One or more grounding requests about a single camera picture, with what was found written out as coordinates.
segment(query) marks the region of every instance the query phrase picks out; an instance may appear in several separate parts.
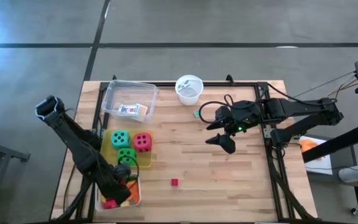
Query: pink dice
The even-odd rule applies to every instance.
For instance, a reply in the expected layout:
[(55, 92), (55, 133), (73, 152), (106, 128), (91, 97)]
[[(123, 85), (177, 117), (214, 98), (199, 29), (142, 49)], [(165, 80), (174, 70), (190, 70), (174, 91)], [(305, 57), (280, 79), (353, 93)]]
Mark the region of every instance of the pink dice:
[(136, 152), (150, 152), (152, 150), (152, 137), (149, 133), (138, 133), (134, 136)]

